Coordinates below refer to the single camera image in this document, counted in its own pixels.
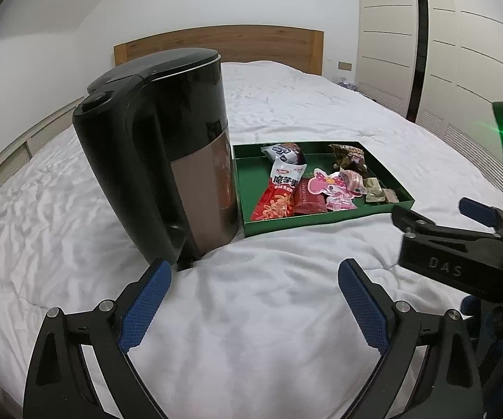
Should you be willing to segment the olive green snack packet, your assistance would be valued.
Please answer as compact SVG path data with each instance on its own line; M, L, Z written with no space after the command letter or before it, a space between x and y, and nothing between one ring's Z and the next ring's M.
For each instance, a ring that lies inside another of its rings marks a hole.
M383 188L376 177L366 178L364 180L364 187L366 189L366 203L384 203L387 200Z

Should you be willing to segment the dark red snack packet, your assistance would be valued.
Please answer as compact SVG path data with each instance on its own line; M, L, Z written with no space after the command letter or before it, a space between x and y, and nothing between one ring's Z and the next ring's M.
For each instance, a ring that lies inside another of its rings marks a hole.
M309 180L302 178L294 191L294 214L313 215L327 212L322 195L314 195L308 191Z

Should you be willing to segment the pink striped candy packet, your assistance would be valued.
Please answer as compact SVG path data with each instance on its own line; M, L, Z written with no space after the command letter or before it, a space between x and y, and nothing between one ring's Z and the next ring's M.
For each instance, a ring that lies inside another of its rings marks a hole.
M339 175L342 178L347 190L355 195L362 196L367 194L367 189L364 186L364 181L362 176L350 169L341 169Z

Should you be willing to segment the small beige candy packet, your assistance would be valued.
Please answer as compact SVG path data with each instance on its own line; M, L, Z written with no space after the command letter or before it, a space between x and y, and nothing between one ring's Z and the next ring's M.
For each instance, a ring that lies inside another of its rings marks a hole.
M398 199L395 191L393 191L392 189L383 188L383 193L384 193L384 196L386 198L387 203L399 203L399 199Z

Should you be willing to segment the pink cartoon candy bag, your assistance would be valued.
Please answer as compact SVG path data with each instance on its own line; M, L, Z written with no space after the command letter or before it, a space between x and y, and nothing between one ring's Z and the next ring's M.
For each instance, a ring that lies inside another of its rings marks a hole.
M314 195L323 195L329 211L348 211L356 209L355 196L351 194L338 172L327 174L320 168L313 170L313 176L307 185L308 191Z

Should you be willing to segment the dark brown snack bag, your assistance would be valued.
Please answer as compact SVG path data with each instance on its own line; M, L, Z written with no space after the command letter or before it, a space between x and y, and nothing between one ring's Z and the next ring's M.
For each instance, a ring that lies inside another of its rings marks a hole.
M335 161L333 168L335 170L350 169L360 174L368 172L363 149L342 144L330 144L329 148L332 149L334 154Z

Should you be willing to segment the green tray box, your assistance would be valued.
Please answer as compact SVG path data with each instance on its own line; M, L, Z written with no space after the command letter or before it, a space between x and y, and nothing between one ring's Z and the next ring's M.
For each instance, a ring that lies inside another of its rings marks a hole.
M272 161L262 150L266 144L233 147L234 180L244 236L388 214L395 205L405 209L413 207L414 197L385 167L382 160L354 141L345 141L343 144L364 152L369 176L378 179L383 190L391 191L393 201L368 201L365 194L346 190L344 180L334 168L337 159L331 148L332 144L331 141L306 141L298 144L306 159L306 171L295 190L293 215L277 218L275 214L281 208L281 203L273 200L266 205L264 220L254 220L253 211L270 183Z

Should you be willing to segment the white wardrobe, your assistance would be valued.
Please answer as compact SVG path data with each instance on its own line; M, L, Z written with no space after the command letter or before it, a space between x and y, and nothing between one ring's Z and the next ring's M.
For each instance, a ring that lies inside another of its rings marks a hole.
M503 0L359 0L356 86L432 132L503 193Z

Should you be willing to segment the white bed duvet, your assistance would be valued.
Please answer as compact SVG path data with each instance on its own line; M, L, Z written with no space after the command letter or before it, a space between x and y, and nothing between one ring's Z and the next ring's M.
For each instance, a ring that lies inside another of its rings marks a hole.
M503 193L424 128L325 78L222 67L233 144L358 141L437 223L472 229L464 197ZM130 358L171 418L337 418L375 366L342 297L352 257L391 297L441 314L463 294L399 267L386 214L238 237L180 272ZM68 129L0 188L0 392L23 400L47 310L85 311L147 268Z

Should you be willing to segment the wooden headboard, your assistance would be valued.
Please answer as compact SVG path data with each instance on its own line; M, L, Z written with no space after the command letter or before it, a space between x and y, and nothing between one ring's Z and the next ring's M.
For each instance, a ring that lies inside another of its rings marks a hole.
M212 25L147 36L113 48L114 64L180 47L216 50L222 61L275 61L312 75L322 74L324 33L282 25Z

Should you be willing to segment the black electric kettle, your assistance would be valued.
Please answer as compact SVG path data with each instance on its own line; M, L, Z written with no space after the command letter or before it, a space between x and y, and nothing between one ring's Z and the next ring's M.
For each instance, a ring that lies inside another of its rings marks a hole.
M144 259L184 270L228 244L238 208L221 55L202 47L149 54L87 91L73 114L77 138Z

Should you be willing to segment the wall socket plate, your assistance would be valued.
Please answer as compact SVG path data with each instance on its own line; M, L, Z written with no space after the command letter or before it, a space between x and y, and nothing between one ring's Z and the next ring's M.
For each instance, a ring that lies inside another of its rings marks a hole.
M340 61L338 63L338 68L339 68L339 70L342 70L342 71L352 71L353 65L351 63L347 63L346 61Z

